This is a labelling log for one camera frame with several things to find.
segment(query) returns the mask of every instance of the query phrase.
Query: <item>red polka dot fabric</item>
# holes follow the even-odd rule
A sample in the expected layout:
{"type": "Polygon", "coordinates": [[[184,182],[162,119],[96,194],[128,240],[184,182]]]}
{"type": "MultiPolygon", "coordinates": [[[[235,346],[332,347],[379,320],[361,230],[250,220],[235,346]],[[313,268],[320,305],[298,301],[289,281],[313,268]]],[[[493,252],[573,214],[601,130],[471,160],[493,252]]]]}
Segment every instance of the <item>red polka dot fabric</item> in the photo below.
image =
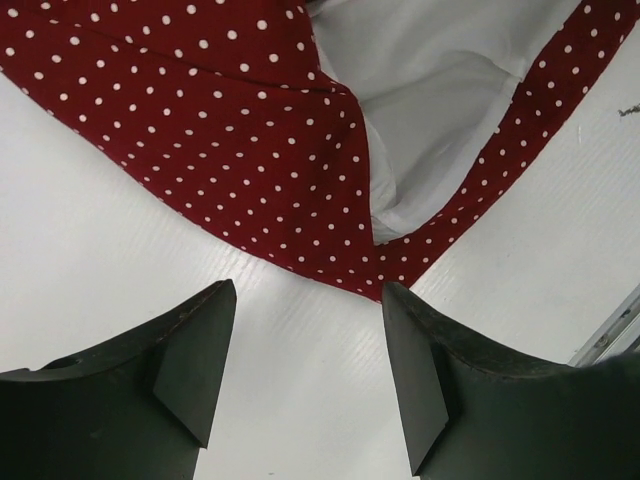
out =
{"type": "Polygon", "coordinates": [[[303,0],[0,0],[0,67],[160,200],[296,274],[379,299],[414,283],[535,160],[640,17],[585,0],[464,184],[375,246],[358,100],[322,73],[303,0]]]}

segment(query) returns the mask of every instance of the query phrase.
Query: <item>red fabric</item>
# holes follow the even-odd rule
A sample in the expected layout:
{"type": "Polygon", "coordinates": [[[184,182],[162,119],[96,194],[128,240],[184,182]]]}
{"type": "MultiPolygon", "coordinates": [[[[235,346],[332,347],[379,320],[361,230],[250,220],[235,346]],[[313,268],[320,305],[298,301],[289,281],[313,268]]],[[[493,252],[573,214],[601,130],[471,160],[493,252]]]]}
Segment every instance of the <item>red fabric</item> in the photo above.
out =
{"type": "Polygon", "coordinates": [[[304,0],[0,0],[0,65],[167,205],[299,275],[378,299],[415,282],[536,158],[640,15],[585,1],[464,184],[375,247],[358,101],[319,69],[304,0]]]}

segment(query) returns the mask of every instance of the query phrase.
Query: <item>white table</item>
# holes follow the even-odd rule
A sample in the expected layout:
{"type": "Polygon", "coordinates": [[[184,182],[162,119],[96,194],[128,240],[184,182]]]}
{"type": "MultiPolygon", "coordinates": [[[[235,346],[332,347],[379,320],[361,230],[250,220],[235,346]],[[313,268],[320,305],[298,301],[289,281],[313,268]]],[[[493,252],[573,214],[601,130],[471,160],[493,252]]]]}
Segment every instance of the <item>white table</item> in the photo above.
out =
{"type": "MultiPolygon", "coordinates": [[[[640,282],[640,29],[516,186],[418,282],[444,313],[568,361],[640,282]]],[[[232,278],[196,479],[407,480],[380,306],[227,246],[0,78],[0,371],[40,368],[232,278]]]]}

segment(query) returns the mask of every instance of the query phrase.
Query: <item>white cloth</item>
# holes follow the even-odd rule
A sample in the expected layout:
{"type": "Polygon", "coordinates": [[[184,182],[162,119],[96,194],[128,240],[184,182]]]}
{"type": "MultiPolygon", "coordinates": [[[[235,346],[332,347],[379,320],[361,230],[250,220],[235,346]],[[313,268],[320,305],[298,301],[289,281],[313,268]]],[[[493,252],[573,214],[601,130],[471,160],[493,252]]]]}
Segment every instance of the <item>white cloth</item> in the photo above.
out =
{"type": "Polygon", "coordinates": [[[579,0],[317,0],[325,72],[367,119],[377,243],[413,232],[460,187],[579,0]]]}

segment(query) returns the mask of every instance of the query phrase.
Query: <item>scratch on table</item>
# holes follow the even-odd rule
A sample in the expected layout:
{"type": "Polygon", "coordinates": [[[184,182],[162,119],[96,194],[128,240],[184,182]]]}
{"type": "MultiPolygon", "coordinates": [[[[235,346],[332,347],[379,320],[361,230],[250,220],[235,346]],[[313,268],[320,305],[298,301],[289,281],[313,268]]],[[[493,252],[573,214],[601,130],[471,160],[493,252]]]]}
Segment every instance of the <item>scratch on table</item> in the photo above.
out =
{"type": "Polygon", "coordinates": [[[627,115],[631,115],[632,113],[640,113],[640,103],[634,107],[629,108],[628,110],[618,110],[618,113],[621,117],[626,117],[627,115]]]}

